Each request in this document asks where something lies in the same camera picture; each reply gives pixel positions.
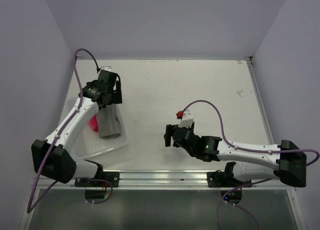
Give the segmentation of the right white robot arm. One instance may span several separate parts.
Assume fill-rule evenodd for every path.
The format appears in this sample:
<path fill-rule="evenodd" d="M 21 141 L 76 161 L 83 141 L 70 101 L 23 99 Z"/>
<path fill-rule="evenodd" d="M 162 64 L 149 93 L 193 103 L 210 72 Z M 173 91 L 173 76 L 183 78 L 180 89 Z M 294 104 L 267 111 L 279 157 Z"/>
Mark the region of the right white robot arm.
<path fill-rule="evenodd" d="M 198 136 L 193 127 L 168 124 L 163 136 L 166 147 L 183 148 L 191 157 L 204 162 L 226 161 L 223 182 L 235 186 L 254 179 L 279 179 L 283 184 L 307 185 L 307 156 L 292 141 L 260 145 L 256 152 L 230 146 L 217 136 Z"/>

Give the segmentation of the pink towel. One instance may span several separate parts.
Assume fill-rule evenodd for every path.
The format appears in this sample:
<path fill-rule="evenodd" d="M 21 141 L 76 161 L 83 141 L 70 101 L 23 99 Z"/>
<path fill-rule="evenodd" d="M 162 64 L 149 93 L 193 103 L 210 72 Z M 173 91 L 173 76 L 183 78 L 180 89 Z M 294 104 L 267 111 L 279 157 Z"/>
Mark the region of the pink towel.
<path fill-rule="evenodd" d="M 99 126 L 98 126 L 98 121 L 97 121 L 97 116 L 94 115 L 88 122 L 88 125 L 94 132 L 99 131 Z"/>

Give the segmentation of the clear plastic basket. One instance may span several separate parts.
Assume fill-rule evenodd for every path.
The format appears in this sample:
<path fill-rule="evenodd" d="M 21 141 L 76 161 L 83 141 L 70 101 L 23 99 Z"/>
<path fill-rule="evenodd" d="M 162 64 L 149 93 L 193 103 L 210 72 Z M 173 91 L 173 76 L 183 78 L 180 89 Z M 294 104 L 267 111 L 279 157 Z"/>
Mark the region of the clear plastic basket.
<path fill-rule="evenodd" d="M 64 128 L 61 138 L 66 141 L 63 146 L 70 152 L 73 159 L 84 160 L 109 154 L 127 145 L 127 129 L 117 104 L 122 133 L 120 136 L 108 138 L 99 138 L 98 132 L 94 132 L 88 124 L 89 120 L 100 110 L 96 102 L 87 97 L 72 97 L 68 99 L 67 106 L 70 110 L 68 115 L 74 112 L 76 114 Z"/>

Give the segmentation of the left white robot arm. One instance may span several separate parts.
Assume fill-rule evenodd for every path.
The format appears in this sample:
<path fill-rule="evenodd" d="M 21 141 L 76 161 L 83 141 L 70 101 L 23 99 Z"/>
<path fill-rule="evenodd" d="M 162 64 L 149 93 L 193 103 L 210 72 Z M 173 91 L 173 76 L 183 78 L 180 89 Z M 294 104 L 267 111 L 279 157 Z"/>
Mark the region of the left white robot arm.
<path fill-rule="evenodd" d="M 101 70 L 98 78 L 80 89 L 70 112 L 60 125 L 44 140 L 36 139 L 31 145 L 34 171 L 66 184 L 72 179 L 86 179 L 92 186 L 103 183 L 103 166 L 97 162 L 75 159 L 73 145 L 90 119 L 107 106 L 121 104 L 120 76 Z"/>

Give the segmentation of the grey towel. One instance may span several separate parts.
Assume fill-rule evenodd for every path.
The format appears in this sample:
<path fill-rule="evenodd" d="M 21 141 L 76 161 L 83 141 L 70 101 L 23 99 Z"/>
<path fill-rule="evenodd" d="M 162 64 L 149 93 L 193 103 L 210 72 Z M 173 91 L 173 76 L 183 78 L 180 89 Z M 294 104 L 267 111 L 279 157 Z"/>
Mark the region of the grey towel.
<path fill-rule="evenodd" d="M 99 138 L 118 137 L 122 134 L 122 127 L 115 104 L 101 108 L 96 114 L 96 120 Z"/>

